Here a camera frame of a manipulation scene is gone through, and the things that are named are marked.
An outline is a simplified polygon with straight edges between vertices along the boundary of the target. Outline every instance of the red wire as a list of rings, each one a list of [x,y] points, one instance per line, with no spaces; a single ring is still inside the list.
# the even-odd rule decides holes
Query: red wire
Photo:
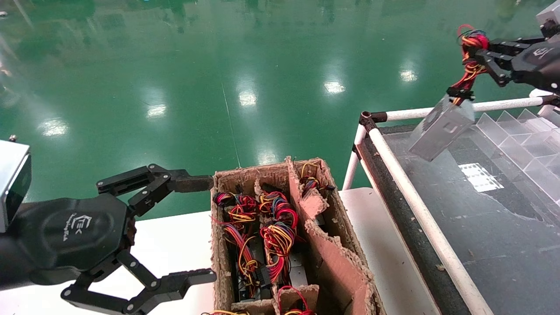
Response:
[[[474,27],[472,27],[470,24],[462,24],[461,26],[459,26],[459,28],[457,29],[457,36],[461,36],[461,29],[464,27],[468,27],[471,30],[474,30]]]
[[[300,296],[301,300],[302,300],[303,303],[304,303],[304,309],[305,309],[305,311],[304,311],[303,313],[301,313],[301,315],[312,315],[312,314],[315,314],[312,310],[309,309],[309,306],[307,306],[307,301],[305,300],[305,298],[304,298],[304,296],[301,294],[301,292],[299,292],[299,290],[297,290],[297,289],[294,288],[293,286],[289,286],[289,285],[285,285],[285,286],[281,287],[281,288],[278,290],[278,305],[280,306],[280,309],[282,308],[282,302],[280,301],[280,292],[282,292],[282,290],[290,290],[290,289],[294,290],[294,291],[297,293],[297,295]]]

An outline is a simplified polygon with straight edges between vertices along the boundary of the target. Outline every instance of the black connector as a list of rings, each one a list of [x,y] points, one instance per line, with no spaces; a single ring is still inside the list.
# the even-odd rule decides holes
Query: black connector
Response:
[[[282,190],[276,186],[273,186],[271,184],[267,184],[264,183],[260,186],[265,192],[267,193],[271,193],[271,192],[282,192]]]
[[[272,281],[270,280],[270,274],[268,273],[268,268],[262,266],[255,271],[256,278],[259,280],[259,286],[261,289],[267,289],[272,286]]]
[[[547,20],[540,28],[540,32],[543,34],[545,39],[549,39],[555,36],[556,34],[558,34],[559,30],[560,26],[558,26],[558,24],[556,24],[556,22],[554,22],[553,20]]]
[[[453,98],[469,99],[474,100],[474,93],[470,90],[458,89],[456,87],[449,87],[447,89],[447,94]]]

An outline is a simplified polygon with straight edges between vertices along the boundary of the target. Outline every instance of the robotic arm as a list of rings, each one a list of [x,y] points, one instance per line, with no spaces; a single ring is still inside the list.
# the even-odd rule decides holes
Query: robotic arm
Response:
[[[486,48],[467,46],[469,55],[499,86],[525,83],[540,90],[560,92],[560,0],[537,16],[542,36],[507,41],[492,40]]]
[[[465,74],[414,129],[411,153],[432,161],[470,128],[475,121],[472,88],[480,74],[488,73],[502,87],[525,83],[560,94],[560,0],[539,13],[537,20],[542,36],[533,38],[488,40],[484,31],[474,29],[459,34]],[[560,107],[557,95],[542,99],[541,105]]]
[[[134,256],[134,217],[171,192],[206,191],[210,176],[143,166],[96,183],[90,199],[61,198],[21,203],[31,183],[29,147],[0,141],[0,290],[26,285],[76,282],[61,293],[80,308],[106,314],[147,314],[162,302],[182,299],[190,286],[214,282],[210,269],[156,278]],[[125,203],[121,194],[141,189]],[[88,291],[124,266],[144,289],[130,300]]]

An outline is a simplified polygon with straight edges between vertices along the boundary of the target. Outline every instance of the cardboard box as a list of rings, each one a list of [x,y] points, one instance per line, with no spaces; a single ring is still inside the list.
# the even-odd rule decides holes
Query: cardboard box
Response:
[[[328,192],[325,199],[317,189],[312,189],[302,197],[302,170],[304,176],[315,176],[321,183],[335,186],[322,159],[294,162],[287,157],[279,164],[217,172],[212,195],[234,192],[238,184],[242,186],[243,193],[257,198],[263,194],[263,183],[282,189],[300,217],[297,234],[309,246],[303,257],[309,285],[297,288],[309,308],[319,315],[385,315],[374,277],[367,267],[338,191]],[[322,228],[315,220],[318,214],[322,214],[324,219]],[[223,221],[223,210],[213,202],[212,217]],[[292,290],[282,290],[278,299],[279,288],[273,285],[272,299],[234,303],[231,277],[236,271],[231,269],[220,224],[212,226],[212,268],[217,273],[215,309],[248,311],[251,315],[283,315],[299,299]]]

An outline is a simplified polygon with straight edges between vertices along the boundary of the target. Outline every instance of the yellow wire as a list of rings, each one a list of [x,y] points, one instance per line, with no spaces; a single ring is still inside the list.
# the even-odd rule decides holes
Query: yellow wire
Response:
[[[315,163],[309,163],[309,162],[308,162],[308,163],[305,163],[305,164],[304,164],[304,167],[301,168],[301,177],[304,177],[305,167],[306,167],[307,165],[313,165],[313,166],[316,167],[316,168],[319,167],[319,166],[318,166],[317,164],[315,164]]]
[[[232,312],[228,312],[228,311],[221,311],[219,309],[212,311],[212,313],[222,313],[222,314],[226,314],[226,315],[251,315],[249,314],[249,312],[247,313],[232,313]]]
[[[249,279],[251,279],[251,277],[249,276],[249,273],[243,272],[243,271],[246,271],[246,270],[245,270],[245,269],[243,268],[243,266],[241,265],[241,258],[243,257],[243,250],[244,250],[245,247],[247,246],[247,243],[248,243],[251,239],[253,239],[253,238],[255,238],[255,236],[248,238],[248,239],[245,241],[245,243],[243,243],[243,246],[241,246],[241,250],[239,250],[239,259],[237,260],[237,264],[239,265],[239,270],[242,271],[243,275],[246,276],[246,277],[248,277]],[[256,263],[256,260],[247,261],[247,262],[245,263],[246,267],[247,267],[250,263],[252,264],[253,262]]]

